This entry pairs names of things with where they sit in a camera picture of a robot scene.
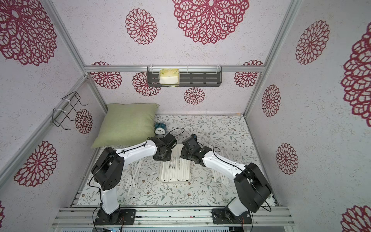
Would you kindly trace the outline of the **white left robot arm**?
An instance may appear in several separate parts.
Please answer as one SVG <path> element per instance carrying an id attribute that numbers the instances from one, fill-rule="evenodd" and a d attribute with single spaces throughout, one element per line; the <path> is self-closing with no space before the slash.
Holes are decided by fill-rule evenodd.
<path id="1" fill-rule="evenodd" d="M 129 164 L 146 157 L 156 161 L 169 161 L 177 140 L 172 134 L 162 138 L 149 137 L 144 142 L 124 149 L 107 147 L 93 165 L 91 173 L 101 195 L 100 210 L 110 216 L 119 209 L 117 185 Z"/>

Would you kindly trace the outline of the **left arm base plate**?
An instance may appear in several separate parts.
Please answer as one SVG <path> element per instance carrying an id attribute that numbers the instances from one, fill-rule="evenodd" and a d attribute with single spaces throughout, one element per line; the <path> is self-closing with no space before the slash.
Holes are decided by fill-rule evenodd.
<path id="1" fill-rule="evenodd" d="M 95 225 L 133 225 L 136 217 L 135 209 L 117 209 L 108 215 L 99 209 L 97 215 L 93 217 Z"/>

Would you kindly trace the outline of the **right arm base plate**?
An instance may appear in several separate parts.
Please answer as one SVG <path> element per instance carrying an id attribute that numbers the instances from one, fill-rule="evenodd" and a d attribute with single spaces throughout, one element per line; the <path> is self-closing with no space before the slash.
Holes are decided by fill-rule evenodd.
<path id="1" fill-rule="evenodd" d="M 211 210 L 213 224 L 252 224 L 253 220 L 249 211 L 243 212 L 240 216 L 235 216 L 227 208 L 213 208 Z"/>

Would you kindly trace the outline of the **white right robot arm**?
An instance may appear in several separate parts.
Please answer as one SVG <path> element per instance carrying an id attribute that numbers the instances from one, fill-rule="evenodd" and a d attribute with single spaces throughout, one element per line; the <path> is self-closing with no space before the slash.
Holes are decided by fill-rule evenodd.
<path id="1" fill-rule="evenodd" d="M 217 171 L 234 182 L 237 197 L 226 206 L 226 215 L 237 217 L 245 212 L 256 213 L 267 203 L 272 189 L 256 164 L 240 164 L 221 156 L 219 148 L 202 147 L 194 134 L 182 144 L 181 158 Z"/>

